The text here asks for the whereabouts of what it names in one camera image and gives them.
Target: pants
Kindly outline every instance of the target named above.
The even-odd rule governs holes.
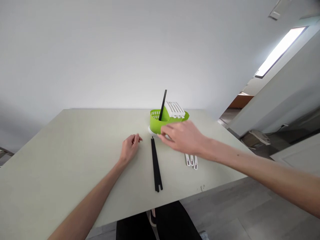
[[[160,240],[201,240],[187,211],[179,201],[158,207],[155,209],[155,212]],[[117,221],[116,240],[128,239],[156,240],[145,212]]]

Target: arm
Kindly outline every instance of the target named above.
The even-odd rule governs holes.
[[[113,185],[136,154],[140,141],[142,138],[139,137],[139,134],[131,135],[123,141],[119,161],[58,226],[48,238],[49,240],[85,239],[87,237]]]
[[[190,121],[163,126],[161,133],[161,140],[174,150],[197,155],[242,172],[320,218],[319,177],[207,138]],[[171,140],[165,138],[165,134],[168,134]]]

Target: black chopsticks on table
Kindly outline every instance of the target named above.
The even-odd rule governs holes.
[[[162,101],[162,105],[161,105],[161,111],[160,111],[160,115],[159,115],[159,121],[161,121],[161,118],[162,118],[163,106],[164,106],[164,102],[166,100],[166,95],[167,95],[167,90],[164,91],[163,101]]]
[[[154,143],[153,137],[151,138],[151,148],[152,148],[152,160],[153,160],[153,174],[154,174],[154,186],[156,192],[159,192],[159,185],[160,189],[163,190],[160,169],[159,169],[159,162],[157,156],[156,145]]]

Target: shoe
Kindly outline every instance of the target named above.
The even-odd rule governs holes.
[[[149,222],[150,222],[152,227],[156,227],[157,226],[157,224],[156,224],[156,212],[155,212],[154,208],[150,210]]]

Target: table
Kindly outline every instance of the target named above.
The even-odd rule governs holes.
[[[250,152],[204,110],[190,120],[208,137]],[[122,141],[143,138],[114,185],[95,227],[245,177],[229,167],[185,156],[155,139],[163,191],[154,189],[149,110],[63,110],[0,168],[0,239],[47,239],[117,162]]]

